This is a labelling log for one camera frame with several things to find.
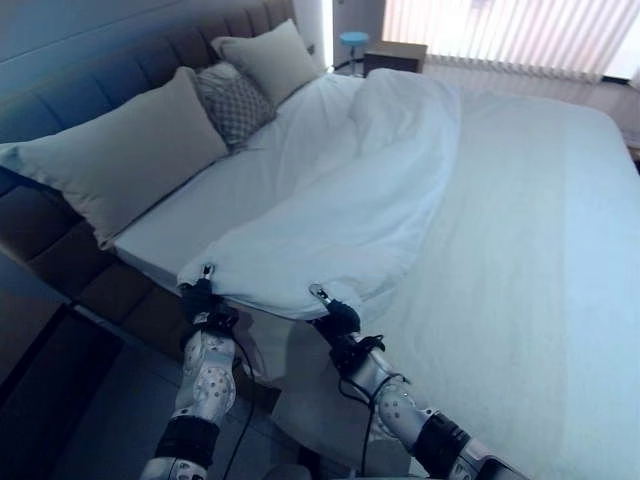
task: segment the blue stool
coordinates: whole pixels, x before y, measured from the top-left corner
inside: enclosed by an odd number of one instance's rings
[[[343,32],[340,34],[340,43],[351,47],[351,58],[349,59],[349,65],[351,65],[351,76],[356,75],[356,48],[363,47],[369,43],[369,35],[364,32]]]

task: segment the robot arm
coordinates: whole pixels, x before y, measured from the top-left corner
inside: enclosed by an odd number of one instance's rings
[[[231,329],[238,313],[211,295],[213,266],[182,289],[190,331],[183,338],[183,377],[175,409],[141,480],[204,480],[225,414],[235,400]]]
[[[374,402],[383,430],[398,438],[432,477],[526,480],[437,409],[420,410],[404,379],[384,359],[382,337],[363,338],[358,314],[330,298],[322,286],[311,285],[309,291],[329,312],[311,323],[332,346],[340,377]]]

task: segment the mattress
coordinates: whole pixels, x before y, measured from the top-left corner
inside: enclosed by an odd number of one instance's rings
[[[249,151],[125,231],[119,254],[174,288],[211,239],[291,194],[314,160],[309,142],[328,141],[359,82],[326,76],[299,91]],[[384,334],[424,398],[532,478],[640,478],[638,205],[640,181],[605,115],[463,92],[442,204],[391,308],[363,331]],[[262,379],[283,389],[276,423],[357,464],[359,442],[346,444],[357,416],[325,411],[337,405],[321,381],[327,346],[304,323],[252,316],[245,341]]]
[[[463,97],[422,253],[363,333],[384,334],[422,398],[531,478],[640,478],[640,181],[620,133],[583,107]],[[365,412],[326,375],[292,382],[273,418],[357,465]]]

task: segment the patterned pillow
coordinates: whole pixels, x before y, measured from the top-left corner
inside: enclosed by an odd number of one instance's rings
[[[209,119],[232,149],[276,115],[269,100],[230,63],[199,72],[198,86]]]

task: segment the upholstered headboard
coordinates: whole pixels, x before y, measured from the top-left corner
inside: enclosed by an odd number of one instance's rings
[[[24,93],[0,100],[0,143],[51,135],[98,117],[168,81],[180,65],[215,63],[209,42],[218,36],[250,37],[288,18],[292,0],[265,0],[196,24],[175,26],[126,50],[74,67]],[[142,325],[172,316],[181,328],[174,298],[119,259],[98,249],[89,225],[57,192],[0,169],[0,250],[51,286],[96,313],[175,353],[169,333]]]

